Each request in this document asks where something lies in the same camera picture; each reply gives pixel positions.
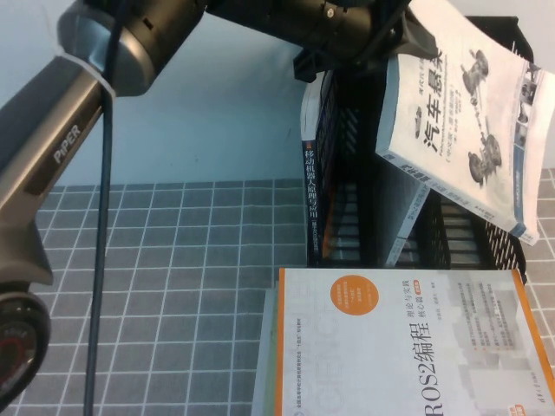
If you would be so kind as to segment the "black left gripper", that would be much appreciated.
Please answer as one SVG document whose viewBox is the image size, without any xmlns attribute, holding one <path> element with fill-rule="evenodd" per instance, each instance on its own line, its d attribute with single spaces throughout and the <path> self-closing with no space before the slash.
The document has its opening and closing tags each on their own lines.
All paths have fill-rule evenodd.
<svg viewBox="0 0 555 416">
<path fill-rule="evenodd" d="M 439 50 L 434 36 L 408 11 L 409 0 L 375 1 L 371 8 L 372 31 L 368 58 L 381 59 L 400 43 L 400 54 L 435 58 Z"/>
</svg>

